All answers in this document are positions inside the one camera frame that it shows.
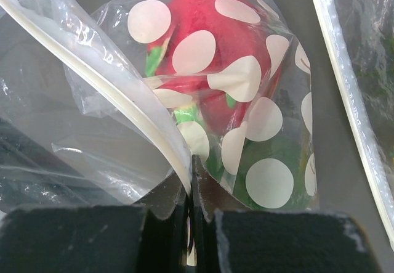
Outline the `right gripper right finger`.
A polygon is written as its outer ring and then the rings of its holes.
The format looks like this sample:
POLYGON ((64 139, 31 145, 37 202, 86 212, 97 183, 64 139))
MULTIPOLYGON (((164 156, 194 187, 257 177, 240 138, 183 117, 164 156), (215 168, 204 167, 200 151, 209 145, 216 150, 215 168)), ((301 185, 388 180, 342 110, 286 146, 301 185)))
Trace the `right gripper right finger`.
POLYGON ((331 211, 254 211, 193 156, 197 272, 380 272, 365 234, 331 211))

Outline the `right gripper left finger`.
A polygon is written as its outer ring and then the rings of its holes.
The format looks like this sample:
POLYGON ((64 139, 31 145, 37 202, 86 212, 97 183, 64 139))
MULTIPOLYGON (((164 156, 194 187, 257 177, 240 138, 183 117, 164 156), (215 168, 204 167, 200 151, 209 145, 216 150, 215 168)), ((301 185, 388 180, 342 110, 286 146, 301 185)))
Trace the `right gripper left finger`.
POLYGON ((24 206, 1 221, 1 271, 185 272, 187 212, 175 174, 133 205, 24 206))

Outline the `polka dot zip bag front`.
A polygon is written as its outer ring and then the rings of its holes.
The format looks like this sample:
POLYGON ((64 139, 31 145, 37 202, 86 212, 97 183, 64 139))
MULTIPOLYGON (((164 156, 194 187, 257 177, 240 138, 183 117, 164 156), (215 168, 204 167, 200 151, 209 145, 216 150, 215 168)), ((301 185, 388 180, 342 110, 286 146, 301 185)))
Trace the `polka dot zip bag front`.
POLYGON ((193 98, 147 76, 147 46, 171 24, 170 0, 113 0, 87 15, 75 0, 1 0, 4 10, 65 64, 86 114, 119 113, 162 153, 186 189, 191 158, 254 210, 311 210, 318 204, 312 144, 310 62, 272 0, 255 0, 273 69, 243 122, 223 135, 202 124, 193 98))

